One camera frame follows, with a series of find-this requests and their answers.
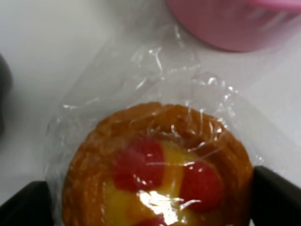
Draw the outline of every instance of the pink plastic bowl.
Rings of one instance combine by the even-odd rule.
[[[167,0],[197,38],[232,51],[283,41],[301,28],[301,0]]]

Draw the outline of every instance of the plastic wrap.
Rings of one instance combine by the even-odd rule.
[[[64,97],[45,145],[56,225],[248,225],[236,91],[194,47],[174,24],[125,32]]]

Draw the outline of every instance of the strawberry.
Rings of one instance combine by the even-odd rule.
[[[180,190],[183,207],[196,212],[214,210],[222,204],[223,183],[215,169],[203,161],[184,166]]]
[[[164,218],[160,216],[156,218],[147,219],[135,226],[167,226],[167,224],[164,221]]]
[[[151,191],[162,184],[164,153],[159,142],[144,138],[121,150],[113,166],[113,180],[118,189]]]

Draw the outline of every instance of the pastry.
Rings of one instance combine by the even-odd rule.
[[[253,168],[215,117],[141,104],[101,121],[63,188],[65,226],[248,226]]]

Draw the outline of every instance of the white table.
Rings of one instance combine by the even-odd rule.
[[[0,53],[14,76],[4,105],[0,203],[43,178],[42,141],[51,114],[119,24],[115,15],[123,6],[118,2],[125,1],[110,2],[98,0],[96,7],[81,0],[0,0]],[[268,116],[266,123],[280,137],[281,132],[287,136],[289,147],[301,146],[301,33],[283,46],[245,54],[200,44],[198,55],[204,69],[225,79],[257,108],[253,117],[264,121]],[[266,140],[259,137],[256,145],[266,148]],[[298,157],[291,159],[298,162]],[[284,175],[301,185],[292,173],[296,167]]]

